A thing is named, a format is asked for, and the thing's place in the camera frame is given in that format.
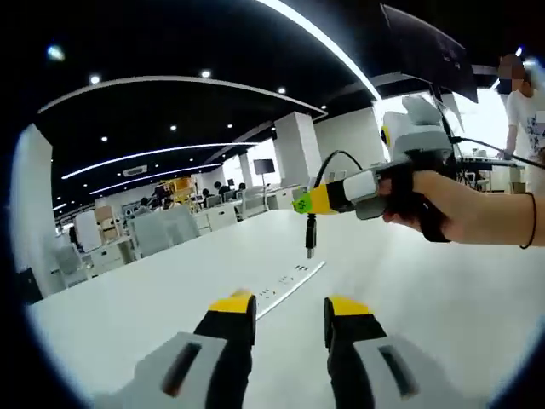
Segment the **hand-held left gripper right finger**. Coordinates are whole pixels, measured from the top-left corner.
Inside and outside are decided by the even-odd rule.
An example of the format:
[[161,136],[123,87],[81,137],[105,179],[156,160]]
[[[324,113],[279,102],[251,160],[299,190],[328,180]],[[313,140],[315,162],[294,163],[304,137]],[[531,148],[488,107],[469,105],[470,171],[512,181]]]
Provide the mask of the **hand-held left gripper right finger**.
[[408,340],[389,336],[369,307],[324,299],[327,371],[337,408],[475,408],[443,368]]

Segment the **person's right hand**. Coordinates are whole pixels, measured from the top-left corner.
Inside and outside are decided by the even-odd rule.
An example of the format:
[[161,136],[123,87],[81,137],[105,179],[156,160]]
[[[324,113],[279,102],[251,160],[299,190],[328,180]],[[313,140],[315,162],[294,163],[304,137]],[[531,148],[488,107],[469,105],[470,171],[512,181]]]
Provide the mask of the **person's right hand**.
[[439,208],[445,193],[456,182],[432,170],[399,168],[380,176],[378,193],[384,199],[384,222],[396,222],[415,228],[433,243],[449,243],[445,236],[449,217]]

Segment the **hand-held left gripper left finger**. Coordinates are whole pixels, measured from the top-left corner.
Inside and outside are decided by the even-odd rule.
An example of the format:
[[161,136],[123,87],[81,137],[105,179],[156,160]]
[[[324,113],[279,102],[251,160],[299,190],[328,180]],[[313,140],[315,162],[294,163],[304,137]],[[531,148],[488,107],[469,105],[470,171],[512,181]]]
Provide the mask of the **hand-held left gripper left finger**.
[[252,370],[256,299],[236,291],[213,302],[192,332],[140,360],[133,379],[97,408],[240,408]]

